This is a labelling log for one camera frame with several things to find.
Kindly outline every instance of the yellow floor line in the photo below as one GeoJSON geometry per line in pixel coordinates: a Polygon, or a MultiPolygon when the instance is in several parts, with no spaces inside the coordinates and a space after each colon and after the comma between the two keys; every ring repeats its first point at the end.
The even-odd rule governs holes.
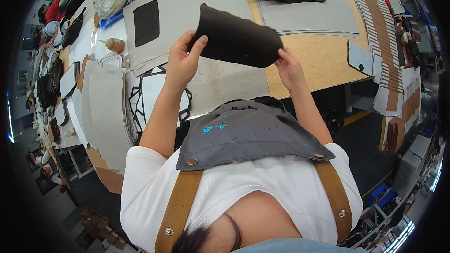
{"type": "Polygon", "coordinates": [[[375,188],[377,188],[381,183],[383,183],[383,181],[389,176],[391,175],[391,173],[394,171],[394,169],[392,169],[379,183],[377,183],[373,188],[371,188],[368,192],[366,192],[365,194],[363,194],[361,196],[361,198],[364,198],[366,195],[368,195],[369,193],[371,193],[375,188]]]}
{"type": "Polygon", "coordinates": [[[361,118],[363,118],[366,115],[369,115],[370,113],[371,113],[370,111],[363,110],[354,115],[350,115],[349,117],[344,119],[344,126],[347,126],[357,120],[360,120],[361,118]]]}

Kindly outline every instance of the glue bottle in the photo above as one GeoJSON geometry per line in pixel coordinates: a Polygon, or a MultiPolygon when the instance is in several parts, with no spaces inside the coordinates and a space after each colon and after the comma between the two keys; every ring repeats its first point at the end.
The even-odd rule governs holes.
{"type": "Polygon", "coordinates": [[[116,53],[122,53],[123,49],[125,49],[125,41],[121,39],[110,38],[108,40],[99,39],[98,41],[105,43],[106,48],[116,53]]]}

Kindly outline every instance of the red shirt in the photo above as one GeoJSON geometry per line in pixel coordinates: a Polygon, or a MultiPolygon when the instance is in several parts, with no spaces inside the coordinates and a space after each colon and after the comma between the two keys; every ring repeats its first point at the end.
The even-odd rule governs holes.
{"type": "Polygon", "coordinates": [[[49,9],[45,13],[45,20],[47,23],[51,21],[58,21],[61,20],[66,14],[64,11],[62,14],[60,14],[61,9],[59,8],[59,2],[58,0],[53,1],[52,5],[49,6],[49,9]]]}

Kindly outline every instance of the fingernail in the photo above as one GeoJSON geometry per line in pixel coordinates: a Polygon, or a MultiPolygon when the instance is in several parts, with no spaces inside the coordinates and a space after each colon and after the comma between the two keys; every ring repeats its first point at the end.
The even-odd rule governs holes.
{"type": "Polygon", "coordinates": [[[208,42],[208,36],[202,35],[202,36],[199,38],[199,42],[200,42],[201,44],[206,44],[206,43],[208,42]]]}

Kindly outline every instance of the dark hair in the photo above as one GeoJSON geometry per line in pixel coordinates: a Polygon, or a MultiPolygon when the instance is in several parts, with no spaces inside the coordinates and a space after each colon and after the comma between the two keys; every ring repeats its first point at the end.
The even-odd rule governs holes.
{"type": "Polygon", "coordinates": [[[47,172],[45,172],[44,168],[41,168],[39,171],[42,180],[47,180],[49,177],[47,176],[47,172]]]}
{"type": "Polygon", "coordinates": [[[33,49],[34,50],[39,50],[39,43],[41,42],[41,33],[38,33],[37,35],[35,35],[33,37],[33,49]]]}
{"type": "Polygon", "coordinates": [[[37,11],[37,16],[39,17],[39,22],[45,25],[47,20],[45,19],[44,7],[45,4],[42,4],[41,8],[37,11]]]}
{"type": "MultiPolygon", "coordinates": [[[[242,244],[242,233],[236,221],[233,220],[228,214],[225,214],[228,220],[233,225],[234,229],[234,244],[233,248],[230,250],[238,250],[242,244]]],[[[200,226],[194,231],[189,231],[189,226],[181,233],[178,239],[172,246],[172,253],[197,253],[204,243],[209,239],[209,234],[211,232],[211,227],[200,226]]]]}

